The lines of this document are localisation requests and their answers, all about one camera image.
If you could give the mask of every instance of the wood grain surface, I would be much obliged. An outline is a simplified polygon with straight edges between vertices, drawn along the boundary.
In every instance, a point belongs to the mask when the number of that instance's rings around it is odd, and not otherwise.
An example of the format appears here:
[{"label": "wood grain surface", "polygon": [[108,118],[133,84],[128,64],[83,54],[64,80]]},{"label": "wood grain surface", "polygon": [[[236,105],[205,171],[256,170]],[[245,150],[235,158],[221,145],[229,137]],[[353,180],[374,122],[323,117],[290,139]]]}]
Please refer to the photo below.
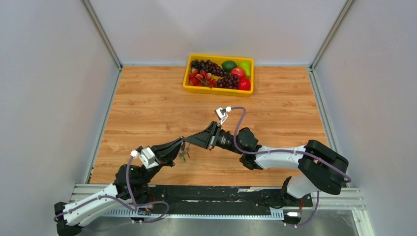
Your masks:
[{"label": "wood grain surface", "polygon": [[[185,67],[124,67],[90,183],[111,183],[120,165],[139,146],[170,142],[218,121],[214,109],[244,106],[241,127],[249,127],[259,144],[286,148],[309,139],[327,144],[304,67],[255,67],[249,98],[188,93],[182,87]],[[241,111],[233,111],[223,129],[234,131]],[[191,159],[164,167],[151,184],[281,186],[297,170],[248,170],[240,155],[219,147],[191,147]],[[134,165],[141,165],[139,159]]]}]

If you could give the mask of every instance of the keys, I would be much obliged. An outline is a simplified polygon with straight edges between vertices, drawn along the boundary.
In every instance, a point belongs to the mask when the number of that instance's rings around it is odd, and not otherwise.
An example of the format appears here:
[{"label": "keys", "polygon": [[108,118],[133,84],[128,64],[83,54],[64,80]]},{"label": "keys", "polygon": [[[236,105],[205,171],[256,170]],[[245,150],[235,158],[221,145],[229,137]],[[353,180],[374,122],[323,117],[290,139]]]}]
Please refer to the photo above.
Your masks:
[{"label": "keys", "polygon": [[183,141],[181,144],[181,149],[179,150],[179,159],[181,160],[181,162],[185,163],[185,155],[187,154],[188,158],[191,159],[190,157],[190,144],[188,144],[187,146],[185,145],[185,142]]}]

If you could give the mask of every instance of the avocado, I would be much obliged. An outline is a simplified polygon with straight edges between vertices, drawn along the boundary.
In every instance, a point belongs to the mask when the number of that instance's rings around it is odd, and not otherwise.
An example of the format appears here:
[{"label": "avocado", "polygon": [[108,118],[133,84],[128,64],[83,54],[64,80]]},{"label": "avocado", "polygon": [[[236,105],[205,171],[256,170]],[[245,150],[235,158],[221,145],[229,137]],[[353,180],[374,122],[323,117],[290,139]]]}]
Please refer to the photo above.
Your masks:
[{"label": "avocado", "polygon": [[236,65],[236,63],[232,60],[227,60],[225,62],[222,63],[222,68],[226,71],[226,72],[231,72],[234,68],[236,68],[238,65]]}]

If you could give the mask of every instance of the white wall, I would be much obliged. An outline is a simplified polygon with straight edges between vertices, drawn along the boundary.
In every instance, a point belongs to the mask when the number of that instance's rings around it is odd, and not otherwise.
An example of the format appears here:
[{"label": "white wall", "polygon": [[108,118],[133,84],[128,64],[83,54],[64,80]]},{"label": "white wall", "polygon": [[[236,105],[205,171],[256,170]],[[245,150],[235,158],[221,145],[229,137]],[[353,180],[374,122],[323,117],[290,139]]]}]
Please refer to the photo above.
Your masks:
[{"label": "white wall", "polygon": [[358,0],[317,69],[378,236],[417,232],[417,1]]},{"label": "white wall", "polygon": [[91,0],[122,63],[310,64],[345,0]]},{"label": "white wall", "polygon": [[0,235],[56,235],[118,72],[80,1],[0,5]]}]

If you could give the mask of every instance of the yellow plastic basket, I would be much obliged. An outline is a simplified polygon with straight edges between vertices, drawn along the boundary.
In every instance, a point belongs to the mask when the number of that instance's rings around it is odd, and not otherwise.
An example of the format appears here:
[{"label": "yellow plastic basket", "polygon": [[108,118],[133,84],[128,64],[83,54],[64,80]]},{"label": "yellow plastic basket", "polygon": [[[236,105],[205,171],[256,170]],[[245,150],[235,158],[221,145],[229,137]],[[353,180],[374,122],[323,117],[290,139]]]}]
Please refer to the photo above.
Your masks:
[{"label": "yellow plastic basket", "polygon": [[[232,60],[236,62],[236,64],[238,65],[239,63],[243,61],[250,62],[250,65],[251,65],[250,75],[249,75],[250,90],[238,90],[238,89],[228,89],[228,88],[208,88],[208,87],[198,87],[198,86],[189,85],[188,74],[191,71],[190,64],[195,59],[197,59],[198,61],[200,60],[206,61],[209,59],[217,63],[219,66],[221,66],[221,64],[227,60]],[[220,77],[213,75],[212,78],[214,78],[215,80],[218,80]],[[207,93],[207,94],[216,94],[216,95],[249,97],[253,93],[253,59],[252,58],[236,58],[236,57],[191,54],[190,58],[188,59],[188,66],[185,70],[185,76],[184,76],[184,81],[182,82],[182,86],[185,88],[185,91],[193,92],[193,93]]]}]

